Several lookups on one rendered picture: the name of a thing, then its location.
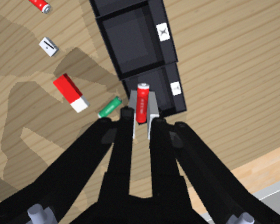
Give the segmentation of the black rack of three bins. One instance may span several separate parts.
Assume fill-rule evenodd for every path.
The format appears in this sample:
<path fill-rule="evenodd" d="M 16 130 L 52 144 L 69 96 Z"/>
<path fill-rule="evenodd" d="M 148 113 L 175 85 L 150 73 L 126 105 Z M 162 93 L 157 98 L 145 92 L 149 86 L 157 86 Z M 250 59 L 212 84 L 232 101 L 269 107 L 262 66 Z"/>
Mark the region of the black rack of three bins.
<path fill-rule="evenodd" d="M 137 91 L 139 83 L 146 83 L 149 91 L 155 92 L 164 118 L 186 112 L 179 61 L 163 0 L 89 2 L 128 100 L 131 90 Z"/>

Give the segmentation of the red and white eraser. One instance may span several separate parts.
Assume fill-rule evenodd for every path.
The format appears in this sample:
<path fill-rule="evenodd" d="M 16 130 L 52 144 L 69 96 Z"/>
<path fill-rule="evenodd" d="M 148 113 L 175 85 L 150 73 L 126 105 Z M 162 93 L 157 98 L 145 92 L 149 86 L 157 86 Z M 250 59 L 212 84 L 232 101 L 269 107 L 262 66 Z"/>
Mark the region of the red and white eraser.
<path fill-rule="evenodd" d="M 67 99 L 67 101 L 72 105 L 72 107 L 77 111 L 77 113 L 89 106 L 90 103 L 66 73 L 53 83 Z"/>

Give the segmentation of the red aa battery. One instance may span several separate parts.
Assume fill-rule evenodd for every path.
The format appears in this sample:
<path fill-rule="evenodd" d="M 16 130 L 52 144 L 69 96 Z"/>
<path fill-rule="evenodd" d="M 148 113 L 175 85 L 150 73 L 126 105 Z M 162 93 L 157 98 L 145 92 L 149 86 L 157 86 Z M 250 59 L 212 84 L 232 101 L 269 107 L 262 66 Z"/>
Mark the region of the red aa battery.
<path fill-rule="evenodd" d="M 139 83 L 137 88 L 136 121 L 143 123 L 147 117 L 149 84 Z"/>
<path fill-rule="evenodd" d="M 44 0 L 29 0 L 29 1 L 33 3 L 43 13 L 47 13 L 51 8 L 51 6 Z"/>

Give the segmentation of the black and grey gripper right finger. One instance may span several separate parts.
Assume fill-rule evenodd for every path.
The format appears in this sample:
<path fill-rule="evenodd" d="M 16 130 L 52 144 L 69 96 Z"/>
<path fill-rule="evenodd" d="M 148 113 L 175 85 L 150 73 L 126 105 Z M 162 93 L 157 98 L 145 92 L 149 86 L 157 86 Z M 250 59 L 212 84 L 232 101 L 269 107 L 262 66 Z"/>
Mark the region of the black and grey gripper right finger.
<path fill-rule="evenodd" d="M 152 196 L 160 196 L 162 224 L 198 224 L 177 161 L 215 224 L 280 224 L 280 215 L 249 193 L 188 124 L 162 117 L 149 91 Z"/>

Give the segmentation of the green aa battery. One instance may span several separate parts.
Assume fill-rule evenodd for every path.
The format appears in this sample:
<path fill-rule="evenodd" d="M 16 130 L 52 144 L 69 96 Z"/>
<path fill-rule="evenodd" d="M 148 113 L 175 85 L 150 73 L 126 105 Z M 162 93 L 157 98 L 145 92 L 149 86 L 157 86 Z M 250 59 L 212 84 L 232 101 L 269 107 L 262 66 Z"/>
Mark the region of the green aa battery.
<path fill-rule="evenodd" d="M 116 109 L 122 100 L 120 97 L 116 96 L 109 104 L 107 104 L 99 113 L 98 117 L 107 117 L 114 109 Z"/>

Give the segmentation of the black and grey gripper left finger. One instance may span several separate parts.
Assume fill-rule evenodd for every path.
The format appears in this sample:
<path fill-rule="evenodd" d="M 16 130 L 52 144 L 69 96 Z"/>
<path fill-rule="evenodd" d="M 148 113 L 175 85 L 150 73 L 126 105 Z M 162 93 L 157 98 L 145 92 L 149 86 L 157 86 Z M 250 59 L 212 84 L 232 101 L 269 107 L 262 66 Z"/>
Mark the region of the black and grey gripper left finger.
<path fill-rule="evenodd" d="M 119 120 L 97 119 L 33 183 L 0 202 L 0 224 L 58 224 L 113 142 L 91 224 L 127 224 L 136 106 L 131 90 Z"/>

